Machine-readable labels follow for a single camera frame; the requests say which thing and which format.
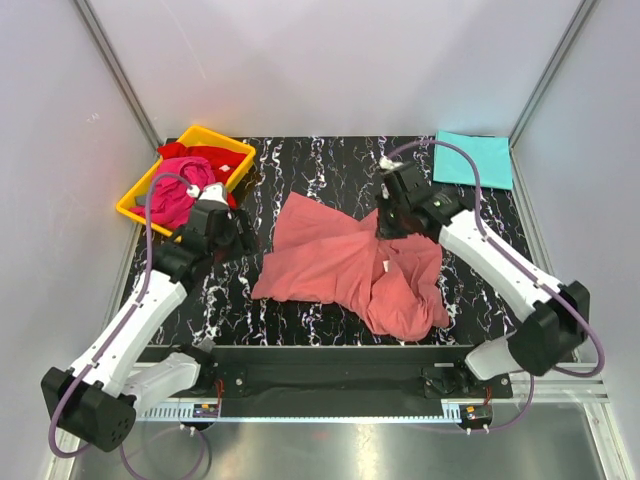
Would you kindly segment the salmon pink t-shirt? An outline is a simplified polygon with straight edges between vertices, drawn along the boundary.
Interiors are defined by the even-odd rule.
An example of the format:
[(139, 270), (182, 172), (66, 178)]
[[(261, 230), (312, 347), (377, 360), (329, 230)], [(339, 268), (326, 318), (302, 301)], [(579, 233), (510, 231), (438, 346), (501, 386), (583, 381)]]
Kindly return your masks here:
[(336, 303), (375, 335), (419, 341), (450, 317), (438, 287), (442, 249), (412, 234), (382, 240), (378, 213), (362, 220), (291, 193), (276, 220), (253, 299)]

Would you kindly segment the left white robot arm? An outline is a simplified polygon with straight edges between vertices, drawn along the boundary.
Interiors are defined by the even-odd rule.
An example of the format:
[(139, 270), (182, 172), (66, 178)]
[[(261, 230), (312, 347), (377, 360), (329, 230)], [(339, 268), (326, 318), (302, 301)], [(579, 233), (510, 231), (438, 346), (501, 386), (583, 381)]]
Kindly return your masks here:
[(208, 347), (174, 346), (153, 366), (132, 369), (154, 333), (214, 265), (256, 251), (247, 213), (218, 200), (197, 201), (186, 225), (159, 246), (148, 245), (147, 268), (121, 310), (70, 367), (52, 367), (41, 381), (52, 452), (67, 455), (56, 443), (57, 430), (111, 452), (138, 415), (179, 392), (208, 394), (216, 382)]

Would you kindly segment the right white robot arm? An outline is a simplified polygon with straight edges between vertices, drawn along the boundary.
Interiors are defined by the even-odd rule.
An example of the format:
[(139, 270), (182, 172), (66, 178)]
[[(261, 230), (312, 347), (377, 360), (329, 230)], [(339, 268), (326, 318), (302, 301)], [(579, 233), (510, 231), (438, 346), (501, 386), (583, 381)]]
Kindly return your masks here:
[(537, 268), (482, 220), (471, 197), (436, 190), (411, 163), (379, 161), (378, 233), (384, 239), (418, 234), (469, 265), (508, 304), (519, 328), (486, 341), (454, 371), (454, 384), (476, 396), (499, 375), (524, 371), (541, 377), (587, 339), (590, 293)]

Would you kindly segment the magenta t-shirt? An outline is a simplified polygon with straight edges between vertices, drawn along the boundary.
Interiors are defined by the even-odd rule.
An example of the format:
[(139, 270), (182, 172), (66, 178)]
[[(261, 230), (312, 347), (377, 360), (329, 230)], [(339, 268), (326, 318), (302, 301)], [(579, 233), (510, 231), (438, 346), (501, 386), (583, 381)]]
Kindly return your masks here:
[[(202, 157), (165, 159), (152, 178), (168, 173), (181, 176), (190, 185), (195, 185), (199, 189), (204, 189), (207, 185), (216, 182), (212, 167)], [(163, 177), (158, 181), (151, 197), (152, 222), (171, 231), (184, 225), (195, 201), (187, 194), (187, 189), (186, 184), (175, 178)]]

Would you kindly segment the red t-shirt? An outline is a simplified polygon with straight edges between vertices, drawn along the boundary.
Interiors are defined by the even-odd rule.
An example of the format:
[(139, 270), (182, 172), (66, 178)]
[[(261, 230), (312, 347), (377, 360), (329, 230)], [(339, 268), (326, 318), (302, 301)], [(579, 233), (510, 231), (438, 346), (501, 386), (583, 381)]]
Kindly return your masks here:
[(226, 184), (231, 175), (245, 160), (243, 153), (233, 152), (229, 149), (215, 146), (185, 146), (179, 142), (172, 142), (157, 149), (165, 159), (176, 157), (196, 156), (205, 158), (213, 169), (216, 182)]

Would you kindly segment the folded turquoise t-shirt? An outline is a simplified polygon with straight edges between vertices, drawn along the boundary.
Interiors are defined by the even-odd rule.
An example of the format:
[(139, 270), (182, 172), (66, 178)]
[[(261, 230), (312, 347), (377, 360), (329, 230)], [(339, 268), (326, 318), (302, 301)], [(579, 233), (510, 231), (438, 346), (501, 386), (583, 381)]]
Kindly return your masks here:
[[(470, 136), (440, 130), (436, 140), (459, 148), (473, 160), (483, 188), (513, 188), (507, 137)], [(469, 162), (460, 153), (441, 145), (435, 146), (433, 179), (440, 183), (475, 184)]]

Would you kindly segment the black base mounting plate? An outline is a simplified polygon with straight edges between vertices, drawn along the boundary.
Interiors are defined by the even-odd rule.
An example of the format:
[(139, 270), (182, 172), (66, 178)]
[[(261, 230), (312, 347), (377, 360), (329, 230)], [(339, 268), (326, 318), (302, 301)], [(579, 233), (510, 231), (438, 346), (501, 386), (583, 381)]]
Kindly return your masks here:
[(512, 398), (507, 375), (479, 381), (464, 370), (469, 351), (465, 346), (216, 346), (205, 383), (172, 396), (296, 405), (336, 400), (359, 410), (387, 403), (415, 409), (425, 401)]

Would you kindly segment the left small circuit board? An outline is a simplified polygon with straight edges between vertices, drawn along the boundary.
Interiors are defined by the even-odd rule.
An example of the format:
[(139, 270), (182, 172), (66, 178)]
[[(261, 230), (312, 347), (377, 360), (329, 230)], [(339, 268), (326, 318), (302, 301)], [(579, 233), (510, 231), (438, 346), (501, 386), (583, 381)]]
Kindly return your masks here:
[(218, 418), (220, 414), (220, 405), (218, 403), (195, 403), (193, 406), (194, 418)]

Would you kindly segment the small circuit board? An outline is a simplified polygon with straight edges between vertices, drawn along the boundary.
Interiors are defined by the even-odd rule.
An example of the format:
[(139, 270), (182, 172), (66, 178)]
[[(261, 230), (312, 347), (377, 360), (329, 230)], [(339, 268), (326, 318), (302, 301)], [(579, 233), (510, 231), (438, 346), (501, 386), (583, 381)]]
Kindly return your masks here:
[(468, 405), (463, 409), (462, 418), (471, 422), (490, 423), (493, 418), (493, 409), (488, 404)]
[(220, 414), (220, 405), (218, 403), (195, 403), (193, 406), (194, 418), (218, 418)]

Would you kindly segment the right small circuit board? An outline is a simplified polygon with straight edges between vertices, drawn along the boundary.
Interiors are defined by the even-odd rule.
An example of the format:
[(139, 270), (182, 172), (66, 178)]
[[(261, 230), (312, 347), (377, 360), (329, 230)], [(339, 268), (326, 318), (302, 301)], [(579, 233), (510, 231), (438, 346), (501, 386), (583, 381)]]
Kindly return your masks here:
[(493, 418), (493, 409), (488, 404), (468, 405), (463, 409), (462, 418), (471, 422), (490, 423)]

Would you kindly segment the left aluminium frame post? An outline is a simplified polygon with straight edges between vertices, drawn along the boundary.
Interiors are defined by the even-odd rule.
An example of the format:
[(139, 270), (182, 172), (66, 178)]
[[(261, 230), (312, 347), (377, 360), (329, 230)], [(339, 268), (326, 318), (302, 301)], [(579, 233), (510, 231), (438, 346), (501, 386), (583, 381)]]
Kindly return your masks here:
[(70, 3), (94, 43), (145, 139), (153, 149), (156, 149), (161, 144), (161, 137), (146, 113), (92, 3), (87, 0), (71, 0)]

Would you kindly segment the aluminium frame post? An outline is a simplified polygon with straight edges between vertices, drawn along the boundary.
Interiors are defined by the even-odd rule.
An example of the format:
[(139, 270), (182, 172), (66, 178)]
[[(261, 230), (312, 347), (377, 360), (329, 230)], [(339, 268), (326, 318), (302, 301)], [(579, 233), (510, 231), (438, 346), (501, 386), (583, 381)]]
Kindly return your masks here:
[(146, 113), (92, 3), (87, 0), (71, 0), (70, 3), (94, 43), (145, 139), (153, 149), (156, 149), (161, 144), (161, 137)]
[(511, 148), (520, 140), (598, 5), (598, 0), (581, 0), (578, 3), (509, 134)]

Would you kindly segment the right aluminium frame post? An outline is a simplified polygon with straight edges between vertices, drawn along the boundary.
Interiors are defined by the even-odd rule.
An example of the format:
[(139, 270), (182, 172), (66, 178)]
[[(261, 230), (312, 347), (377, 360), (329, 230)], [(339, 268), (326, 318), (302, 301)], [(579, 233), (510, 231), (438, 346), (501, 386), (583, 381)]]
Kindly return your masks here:
[(511, 148), (520, 140), (598, 5), (598, 0), (581, 0), (578, 3), (509, 134)]

